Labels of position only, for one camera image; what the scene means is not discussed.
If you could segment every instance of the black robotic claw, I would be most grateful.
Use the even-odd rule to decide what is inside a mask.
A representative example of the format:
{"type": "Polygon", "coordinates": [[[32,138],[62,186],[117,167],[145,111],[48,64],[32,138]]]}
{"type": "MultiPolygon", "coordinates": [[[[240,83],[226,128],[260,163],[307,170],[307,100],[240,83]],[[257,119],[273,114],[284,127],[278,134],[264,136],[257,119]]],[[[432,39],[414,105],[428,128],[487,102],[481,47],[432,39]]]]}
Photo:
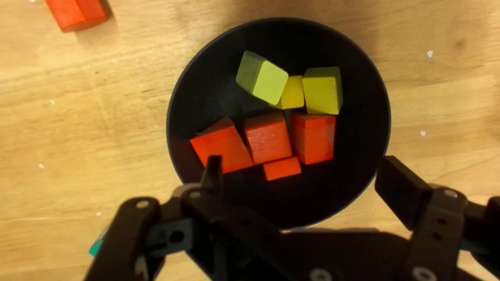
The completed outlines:
{"type": "Polygon", "coordinates": [[[253,211],[225,205],[220,164],[210,158],[201,183],[179,188],[165,205],[125,202],[85,280],[154,280],[176,252],[220,281],[476,280],[456,267],[459,250],[500,278],[498,197],[485,208],[470,203],[387,156],[375,189],[412,231],[409,241],[376,231],[281,233],[253,211]]]}

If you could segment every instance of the yellow block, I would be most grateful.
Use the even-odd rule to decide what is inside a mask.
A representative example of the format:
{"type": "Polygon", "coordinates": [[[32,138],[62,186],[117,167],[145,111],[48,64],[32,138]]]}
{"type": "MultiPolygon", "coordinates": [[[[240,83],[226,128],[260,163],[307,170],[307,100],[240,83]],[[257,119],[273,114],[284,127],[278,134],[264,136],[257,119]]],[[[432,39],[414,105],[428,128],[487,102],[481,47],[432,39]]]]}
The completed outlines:
{"type": "Polygon", "coordinates": [[[337,116],[342,108],[342,80],[339,67],[307,69],[303,77],[307,114],[337,116]]]}
{"type": "Polygon", "coordinates": [[[279,103],[275,108],[292,110],[303,106],[303,88],[301,77],[289,77],[279,99],[279,103]]]}

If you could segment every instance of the yellow-green block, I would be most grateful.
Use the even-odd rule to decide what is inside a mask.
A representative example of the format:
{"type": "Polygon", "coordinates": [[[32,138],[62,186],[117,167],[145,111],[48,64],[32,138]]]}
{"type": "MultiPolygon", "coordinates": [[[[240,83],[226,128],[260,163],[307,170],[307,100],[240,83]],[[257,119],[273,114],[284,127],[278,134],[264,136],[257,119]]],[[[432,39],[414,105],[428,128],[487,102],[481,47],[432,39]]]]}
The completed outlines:
{"type": "Polygon", "coordinates": [[[279,110],[303,108],[301,77],[287,78],[279,103],[275,108],[279,108],[279,110]]]}
{"type": "Polygon", "coordinates": [[[265,58],[245,52],[240,58],[235,83],[248,94],[278,105],[287,81],[287,74],[265,58]]]}
{"type": "Polygon", "coordinates": [[[339,67],[307,69],[303,77],[307,114],[337,116],[342,108],[342,78],[339,67]]]}

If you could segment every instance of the black plate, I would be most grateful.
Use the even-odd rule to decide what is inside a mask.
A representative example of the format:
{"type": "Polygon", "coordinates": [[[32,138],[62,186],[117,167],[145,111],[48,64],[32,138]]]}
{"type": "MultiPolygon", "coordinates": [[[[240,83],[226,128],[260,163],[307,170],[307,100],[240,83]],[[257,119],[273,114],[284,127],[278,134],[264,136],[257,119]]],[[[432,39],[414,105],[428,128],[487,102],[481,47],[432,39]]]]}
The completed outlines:
{"type": "Polygon", "coordinates": [[[390,110],[384,85],[367,55],[340,33],[300,19],[264,19],[235,27],[209,42],[185,67],[175,86],[167,141],[181,181],[203,172],[189,139],[228,116],[239,127],[268,106],[235,83],[243,50],[256,52],[289,74],[307,67],[339,66],[343,106],[337,119],[332,161],[306,166],[300,177],[267,183],[262,167],[228,174],[225,199],[248,206],[278,228],[323,220],[350,205],[373,178],[385,152],[390,110]]]}

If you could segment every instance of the orange block on table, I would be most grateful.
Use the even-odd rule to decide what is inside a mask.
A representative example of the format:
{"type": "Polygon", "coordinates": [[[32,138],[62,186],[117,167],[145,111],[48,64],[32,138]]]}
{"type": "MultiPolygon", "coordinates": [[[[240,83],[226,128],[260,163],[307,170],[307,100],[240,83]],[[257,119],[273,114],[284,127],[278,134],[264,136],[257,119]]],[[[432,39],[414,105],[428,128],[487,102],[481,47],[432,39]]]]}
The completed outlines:
{"type": "Polygon", "coordinates": [[[107,19],[100,0],[46,0],[62,31],[82,30],[107,19]]]}

